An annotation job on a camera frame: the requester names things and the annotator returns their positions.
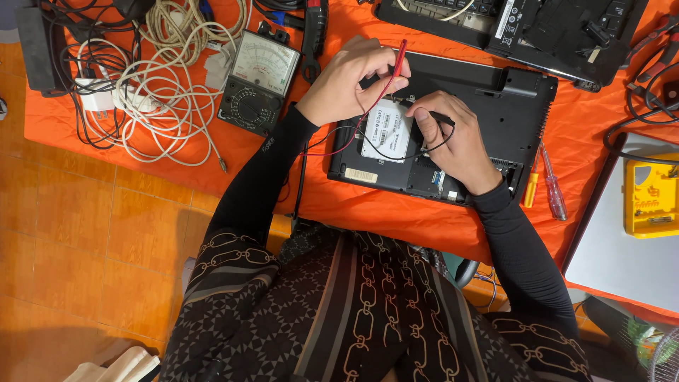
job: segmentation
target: laptop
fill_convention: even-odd
[[[478,116],[481,136],[488,156],[507,181],[513,197],[520,196],[542,141],[547,114],[558,86],[555,77],[514,67],[497,68],[459,60],[406,53],[412,76],[409,86],[395,97],[420,98],[443,90],[464,101]],[[379,152],[395,159],[427,149],[413,118],[403,118],[399,104],[381,100],[359,126],[335,134],[328,179],[470,207],[471,195],[450,175],[445,174],[426,154],[405,160],[387,159],[366,142],[374,140]],[[381,120],[375,129],[368,121]],[[356,126],[360,119],[340,121],[338,126]]]
[[[598,92],[625,62],[648,0],[381,0],[380,20],[509,58]],[[585,31],[610,37],[605,49]]]
[[[621,133],[614,147],[634,155],[679,152],[679,145]],[[637,239],[625,232],[625,163],[609,154],[566,254],[566,280],[679,312],[679,236]]]

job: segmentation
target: forearm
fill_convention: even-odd
[[[506,184],[473,200],[512,312],[563,320],[577,332],[561,273]]]
[[[224,192],[206,235],[225,227],[253,237],[267,230],[283,181],[317,130],[291,105]]]

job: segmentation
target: left hand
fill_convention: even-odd
[[[397,55],[392,48],[381,48],[378,39],[355,36],[330,60],[295,107],[316,126],[364,114],[389,83],[389,65],[396,64]],[[380,80],[362,89],[359,81],[375,74]],[[385,94],[408,86],[407,77],[410,77],[410,66],[404,58],[401,76],[394,78]]]

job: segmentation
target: desk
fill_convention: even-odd
[[[72,5],[77,6],[86,2],[72,1]],[[668,12],[670,3],[670,0],[649,3],[635,40],[655,27],[657,19]],[[217,21],[230,26],[230,18],[234,17],[230,11],[236,9],[236,4],[213,1],[212,7]],[[679,11],[679,3],[675,3],[670,11],[673,13]],[[119,16],[116,18],[115,14],[110,16],[111,20],[120,18]],[[262,19],[263,17],[255,11],[249,29],[256,29],[257,23]],[[393,47],[398,47],[401,39],[406,38],[409,42],[408,49],[414,52],[499,67],[517,66],[474,48],[381,22],[372,16],[370,5],[359,6],[355,0],[330,1],[328,38],[325,54],[319,60],[321,66],[324,67],[332,55],[357,33],[378,37],[383,45]],[[301,32],[291,31],[291,34],[291,45],[299,49]],[[109,34],[107,38],[114,43],[129,46],[131,35],[117,33]],[[538,187],[535,206],[526,209],[526,214],[558,264],[563,262],[568,244],[606,157],[601,143],[604,131],[615,122],[628,118],[624,99],[625,79],[631,77],[632,71],[640,61],[643,61],[643,57],[657,48],[657,42],[650,44],[633,62],[631,68],[619,72],[613,84],[602,89],[599,94],[576,90],[566,80],[559,83],[557,97],[552,104],[545,128],[544,142],[549,150],[554,171],[559,177],[570,219],[558,222],[551,217],[544,184]],[[153,48],[149,44],[143,44],[144,58],[150,58],[153,53]],[[211,53],[203,52],[202,55],[206,57]],[[200,59],[190,68],[194,82],[200,83],[204,79],[203,60]],[[308,86],[298,74],[289,100],[299,100]],[[475,112],[492,111],[475,110]],[[163,177],[215,196],[222,194],[233,176],[263,141],[261,137],[220,120],[211,122],[210,134],[229,169],[229,173],[225,174],[219,168],[214,155],[200,167],[185,167],[171,160],[160,160],[151,164],[140,163],[117,147],[106,151],[96,150],[80,143],[75,135],[74,126],[75,114],[70,98],[46,99],[38,92],[30,90],[26,92],[26,138]],[[319,141],[328,130],[328,126],[322,127],[312,138],[311,143]],[[679,137],[673,128],[655,128],[652,134],[660,139],[679,143]],[[314,148],[313,152],[329,152],[330,146],[331,142],[328,142]],[[196,161],[204,156],[206,147],[204,139],[196,137],[194,142],[183,149],[182,155],[187,160]],[[304,197],[300,207],[302,217],[353,230],[369,230],[480,260],[486,264],[491,263],[488,245],[473,210],[329,181],[325,175],[328,165],[328,158],[309,157]],[[276,213],[292,212],[298,181],[299,160],[291,169],[291,195],[276,206]]]

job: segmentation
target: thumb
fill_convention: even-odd
[[[378,97],[380,94],[382,94],[382,91],[389,83],[389,80],[391,80],[391,77],[382,78],[376,83],[370,85],[368,89],[365,89],[363,91],[365,102],[372,105],[373,102],[377,101]],[[406,77],[395,77],[384,94],[391,94],[397,90],[403,89],[406,86],[408,86],[408,79]]]
[[[422,107],[418,107],[415,109],[413,116],[415,117],[415,120],[418,121],[418,127],[420,127],[420,131],[422,131],[422,136],[427,148],[434,148],[443,142],[443,135],[441,135],[439,124],[431,114],[429,114],[429,111]]]

